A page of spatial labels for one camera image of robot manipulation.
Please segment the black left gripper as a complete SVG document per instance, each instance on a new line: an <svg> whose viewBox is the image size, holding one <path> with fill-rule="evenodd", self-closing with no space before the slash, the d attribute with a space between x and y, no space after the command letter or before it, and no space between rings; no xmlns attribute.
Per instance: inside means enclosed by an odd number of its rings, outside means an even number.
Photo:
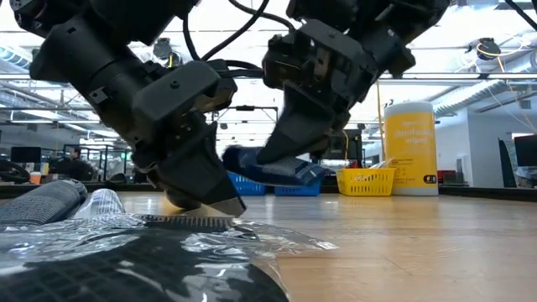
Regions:
<svg viewBox="0 0 537 302"><path fill-rule="evenodd" d="M173 117L134 147L133 162L184 210L209 206L229 216L247 209L216 155L216 125L205 116Z"/></svg>

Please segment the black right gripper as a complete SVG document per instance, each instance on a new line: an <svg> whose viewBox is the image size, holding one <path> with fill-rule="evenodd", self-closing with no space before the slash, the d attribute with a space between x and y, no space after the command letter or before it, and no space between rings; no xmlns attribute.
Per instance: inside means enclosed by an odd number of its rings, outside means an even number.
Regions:
<svg viewBox="0 0 537 302"><path fill-rule="evenodd" d="M342 130L350 110L366 97L365 84L328 81L288 81L284 108L265 146L260 164L315 152L331 131Z"/></svg>

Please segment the grey ribbed cloth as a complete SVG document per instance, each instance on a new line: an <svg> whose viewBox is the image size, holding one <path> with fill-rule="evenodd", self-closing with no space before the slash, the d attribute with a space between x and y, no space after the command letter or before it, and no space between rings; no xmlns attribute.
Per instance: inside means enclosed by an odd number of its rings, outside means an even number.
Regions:
<svg viewBox="0 0 537 302"><path fill-rule="evenodd" d="M86 198L87 189L77 180L41 185L0 205L0 229L63 221L75 215Z"/></svg>

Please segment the blue plastic basket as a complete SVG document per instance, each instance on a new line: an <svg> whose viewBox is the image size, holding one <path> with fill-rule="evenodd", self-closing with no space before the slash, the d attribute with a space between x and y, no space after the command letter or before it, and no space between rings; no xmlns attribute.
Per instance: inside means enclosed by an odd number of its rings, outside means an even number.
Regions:
<svg viewBox="0 0 537 302"><path fill-rule="evenodd" d="M274 194L277 196L318 196L321 191L321 184L305 186L275 186Z"/></svg>
<svg viewBox="0 0 537 302"><path fill-rule="evenodd" d="M263 184L254 182L242 175L235 174L233 172L229 172L228 177L240 195L265 195L266 186Z"/></svg>

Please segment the yellow plastic basket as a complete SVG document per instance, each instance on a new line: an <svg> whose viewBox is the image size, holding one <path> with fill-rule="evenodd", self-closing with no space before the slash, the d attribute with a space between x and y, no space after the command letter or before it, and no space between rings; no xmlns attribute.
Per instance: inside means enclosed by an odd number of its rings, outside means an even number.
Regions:
<svg viewBox="0 0 537 302"><path fill-rule="evenodd" d="M347 196L390 196L395 169L340 169L336 172L339 193Z"/></svg>

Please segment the yellow disinfecting wipes canister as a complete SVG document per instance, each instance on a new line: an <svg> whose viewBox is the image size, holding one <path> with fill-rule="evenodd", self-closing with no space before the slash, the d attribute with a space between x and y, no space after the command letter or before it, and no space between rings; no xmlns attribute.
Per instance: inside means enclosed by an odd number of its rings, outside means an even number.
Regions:
<svg viewBox="0 0 537 302"><path fill-rule="evenodd" d="M393 195L438 195L435 114L428 102L384 109L385 160L395 169Z"/></svg>

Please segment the person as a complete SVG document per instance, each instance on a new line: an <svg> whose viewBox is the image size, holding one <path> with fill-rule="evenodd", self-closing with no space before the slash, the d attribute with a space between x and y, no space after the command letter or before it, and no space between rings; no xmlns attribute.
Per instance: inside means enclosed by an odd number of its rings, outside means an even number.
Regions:
<svg viewBox="0 0 537 302"><path fill-rule="evenodd" d="M79 181L92 181L95 170L86 161L81 159L81 149L72 149L70 157L65 160L62 174Z"/></svg>

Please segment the small black monitor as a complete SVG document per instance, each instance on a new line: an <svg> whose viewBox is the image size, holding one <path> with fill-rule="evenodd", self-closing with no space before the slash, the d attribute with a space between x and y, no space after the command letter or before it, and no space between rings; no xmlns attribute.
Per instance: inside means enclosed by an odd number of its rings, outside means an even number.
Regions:
<svg viewBox="0 0 537 302"><path fill-rule="evenodd" d="M42 159L41 147L11 147L10 160L14 163L39 163Z"/></svg>

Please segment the black upright panel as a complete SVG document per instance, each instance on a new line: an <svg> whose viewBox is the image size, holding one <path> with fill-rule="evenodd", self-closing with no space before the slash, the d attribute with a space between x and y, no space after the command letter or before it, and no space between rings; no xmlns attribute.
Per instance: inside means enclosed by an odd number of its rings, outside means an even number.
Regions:
<svg viewBox="0 0 537 302"><path fill-rule="evenodd" d="M500 164L502 169L503 187L516 188L517 184L511 159L509 157L507 146L502 139L498 140L498 147L500 154Z"/></svg>

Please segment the black desk monitor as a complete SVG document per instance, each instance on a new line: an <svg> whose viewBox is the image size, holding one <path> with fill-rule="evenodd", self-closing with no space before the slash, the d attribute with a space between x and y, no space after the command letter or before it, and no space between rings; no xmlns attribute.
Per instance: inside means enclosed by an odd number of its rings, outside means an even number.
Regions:
<svg viewBox="0 0 537 302"><path fill-rule="evenodd" d="M518 166L537 166L537 134L516 137L514 145Z"/></svg>

